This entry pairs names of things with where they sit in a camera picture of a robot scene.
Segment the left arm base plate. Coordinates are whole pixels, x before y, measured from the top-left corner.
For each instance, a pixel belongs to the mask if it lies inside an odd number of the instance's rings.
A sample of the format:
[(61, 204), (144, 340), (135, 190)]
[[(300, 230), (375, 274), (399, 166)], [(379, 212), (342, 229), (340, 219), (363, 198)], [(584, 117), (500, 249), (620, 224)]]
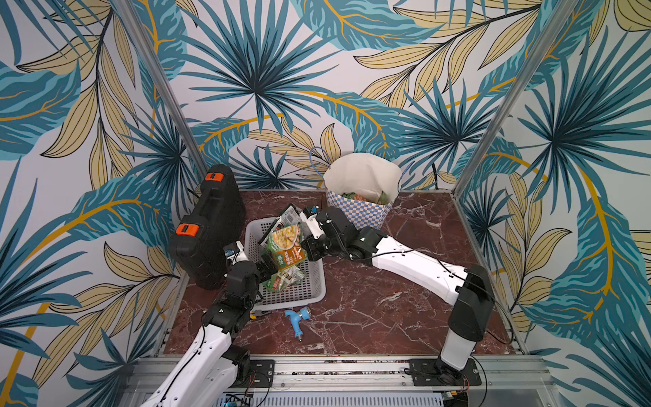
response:
[(273, 384), (276, 361), (272, 359), (251, 360), (237, 365), (234, 361), (220, 358), (215, 368), (205, 378), (209, 388), (267, 388)]

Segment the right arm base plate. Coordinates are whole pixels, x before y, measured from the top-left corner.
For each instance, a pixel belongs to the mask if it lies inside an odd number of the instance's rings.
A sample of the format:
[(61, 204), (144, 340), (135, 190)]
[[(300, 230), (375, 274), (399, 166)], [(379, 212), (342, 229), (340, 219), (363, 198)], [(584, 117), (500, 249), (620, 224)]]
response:
[(466, 361), (466, 366), (458, 371), (437, 359), (411, 359), (405, 368), (416, 387), (452, 387), (468, 388), (482, 384), (481, 374), (473, 359)]

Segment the white perforated plastic basket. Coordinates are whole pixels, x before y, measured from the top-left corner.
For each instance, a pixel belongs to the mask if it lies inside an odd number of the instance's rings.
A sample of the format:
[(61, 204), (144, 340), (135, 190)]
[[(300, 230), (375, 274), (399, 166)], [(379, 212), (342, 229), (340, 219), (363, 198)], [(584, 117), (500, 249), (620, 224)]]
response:
[[(263, 249), (258, 242), (272, 226), (274, 220), (273, 217), (268, 217), (252, 220), (247, 225), (244, 251), (251, 261), (261, 260)], [(323, 261), (303, 262), (299, 268), (304, 274), (301, 283), (280, 293), (271, 292), (263, 284), (259, 286), (259, 291), (264, 298), (254, 306), (254, 314), (263, 315), (274, 310), (303, 308), (323, 300), (327, 292)]]

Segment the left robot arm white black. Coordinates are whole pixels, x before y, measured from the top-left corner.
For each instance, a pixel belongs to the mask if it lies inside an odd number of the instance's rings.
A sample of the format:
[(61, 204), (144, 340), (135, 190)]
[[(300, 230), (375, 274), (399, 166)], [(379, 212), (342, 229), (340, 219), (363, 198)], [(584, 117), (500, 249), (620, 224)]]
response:
[(245, 254), (227, 260), (225, 287), (202, 317), (193, 344), (145, 406), (212, 406), (230, 386), (249, 376), (250, 356), (234, 338), (251, 321), (259, 286), (277, 273), (265, 255), (255, 262)]

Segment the green white barcode packet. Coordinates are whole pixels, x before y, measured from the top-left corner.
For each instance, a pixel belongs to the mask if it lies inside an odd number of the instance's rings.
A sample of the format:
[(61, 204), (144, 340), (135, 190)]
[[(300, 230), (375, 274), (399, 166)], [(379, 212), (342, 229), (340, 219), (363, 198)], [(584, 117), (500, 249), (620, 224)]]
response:
[(285, 227), (299, 225), (302, 220), (301, 215), (303, 215), (303, 211), (296, 205), (290, 203), (283, 212), (281, 212), (281, 215), (271, 222), (270, 227), (264, 232), (261, 239), (259, 239), (258, 244), (265, 247), (267, 245), (268, 237), (274, 232)]

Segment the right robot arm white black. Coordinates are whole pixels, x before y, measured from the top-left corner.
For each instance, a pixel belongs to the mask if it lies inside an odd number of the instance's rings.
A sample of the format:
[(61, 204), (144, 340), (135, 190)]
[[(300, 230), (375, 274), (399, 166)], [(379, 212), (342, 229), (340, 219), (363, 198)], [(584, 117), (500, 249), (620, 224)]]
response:
[(493, 314), (491, 278), (481, 266), (455, 266), (411, 249), (373, 227), (358, 229), (336, 207), (300, 214), (308, 228), (301, 247), (309, 260), (337, 256), (389, 271), (420, 285), (452, 306), (448, 333), (437, 356), (437, 369), (446, 374), (463, 371), (476, 345), (483, 341)]

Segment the paper bag blue checkered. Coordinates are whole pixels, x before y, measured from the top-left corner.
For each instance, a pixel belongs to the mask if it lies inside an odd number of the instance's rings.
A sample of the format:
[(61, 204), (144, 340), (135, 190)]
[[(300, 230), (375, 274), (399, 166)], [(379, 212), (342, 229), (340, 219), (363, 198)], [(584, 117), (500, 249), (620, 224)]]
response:
[(342, 210), (358, 229), (382, 228), (403, 176), (396, 164), (368, 153), (344, 155), (317, 174), (327, 204)]

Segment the green mushroom chicken soup packet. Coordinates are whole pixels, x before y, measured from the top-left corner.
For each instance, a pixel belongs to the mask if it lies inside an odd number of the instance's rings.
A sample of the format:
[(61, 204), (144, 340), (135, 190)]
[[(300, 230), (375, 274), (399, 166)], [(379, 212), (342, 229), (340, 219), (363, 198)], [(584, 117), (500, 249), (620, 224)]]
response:
[(302, 229), (298, 224), (271, 232), (267, 238), (267, 250), (278, 271), (298, 266), (307, 259), (301, 246), (302, 237)]

